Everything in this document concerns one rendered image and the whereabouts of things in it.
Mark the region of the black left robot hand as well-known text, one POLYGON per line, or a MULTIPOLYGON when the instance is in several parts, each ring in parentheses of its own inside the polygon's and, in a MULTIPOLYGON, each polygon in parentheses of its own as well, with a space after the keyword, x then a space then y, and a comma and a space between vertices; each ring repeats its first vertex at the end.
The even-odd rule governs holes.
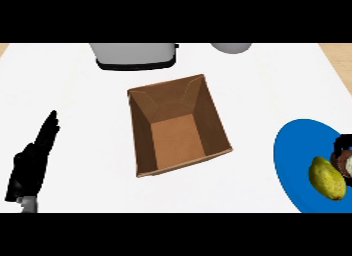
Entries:
POLYGON ((60 132, 57 111, 52 111, 36 140, 14 157, 14 170, 8 182, 5 201, 15 202, 26 196, 38 196, 48 166, 48 157, 60 132))

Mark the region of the brown cupcake with cream frosting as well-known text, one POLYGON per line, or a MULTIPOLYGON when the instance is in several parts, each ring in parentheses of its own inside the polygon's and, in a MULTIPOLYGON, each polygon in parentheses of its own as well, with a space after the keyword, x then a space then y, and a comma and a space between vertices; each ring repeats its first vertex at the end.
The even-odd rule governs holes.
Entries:
POLYGON ((352 150, 343 150, 336 160, 337 168, 345 177, 352 178, 352 150))

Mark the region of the blue plate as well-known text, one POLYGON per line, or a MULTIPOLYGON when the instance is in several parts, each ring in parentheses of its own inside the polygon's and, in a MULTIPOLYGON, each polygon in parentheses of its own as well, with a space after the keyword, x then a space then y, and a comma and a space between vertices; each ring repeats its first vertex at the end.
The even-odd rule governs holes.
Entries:
POLYGON ((346 196, 334 201, 321 195, 309 182, 315 157, 330 159, 340 133, 324 123, 297 119, 281 128, 274 144, 274 162, 280 182, 297 209, 306 213, 352 213, 352 180, 346 196))

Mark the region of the brown cardboard box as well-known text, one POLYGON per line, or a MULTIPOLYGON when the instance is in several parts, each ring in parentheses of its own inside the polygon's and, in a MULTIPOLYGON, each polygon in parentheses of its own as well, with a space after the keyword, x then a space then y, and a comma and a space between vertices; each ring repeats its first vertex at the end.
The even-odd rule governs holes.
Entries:
POLYGON ((151 176, 232 151, 206 76, 128 90, 136 176, 151 176))

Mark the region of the yellow-green pear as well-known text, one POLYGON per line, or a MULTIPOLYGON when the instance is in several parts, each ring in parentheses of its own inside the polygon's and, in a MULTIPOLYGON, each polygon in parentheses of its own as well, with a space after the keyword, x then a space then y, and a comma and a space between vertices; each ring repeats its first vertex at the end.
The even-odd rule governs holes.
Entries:
POLYGON ((315 157, 309 167, 309 182, 318 193, 333 201, 346 196, 346 181, 328 160, 315 157))

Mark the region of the grey rounded object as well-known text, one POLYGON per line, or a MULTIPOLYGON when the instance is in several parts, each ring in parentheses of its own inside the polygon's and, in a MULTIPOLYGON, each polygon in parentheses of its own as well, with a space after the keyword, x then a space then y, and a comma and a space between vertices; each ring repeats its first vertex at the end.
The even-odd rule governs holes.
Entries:
POLYGON ((213 43, 212 46, 227 54, 240 54, 250 49, 252 44, 250 43, 213 43))

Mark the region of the grey toaster with black base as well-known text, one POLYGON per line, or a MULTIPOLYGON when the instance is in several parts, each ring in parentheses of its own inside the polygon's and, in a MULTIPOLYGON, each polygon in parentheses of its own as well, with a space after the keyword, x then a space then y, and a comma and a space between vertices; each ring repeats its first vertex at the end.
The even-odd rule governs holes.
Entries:
POLYGON ((102 70, 141 71, 169 68, 176 63, 176 43, 92 43, 102 70))

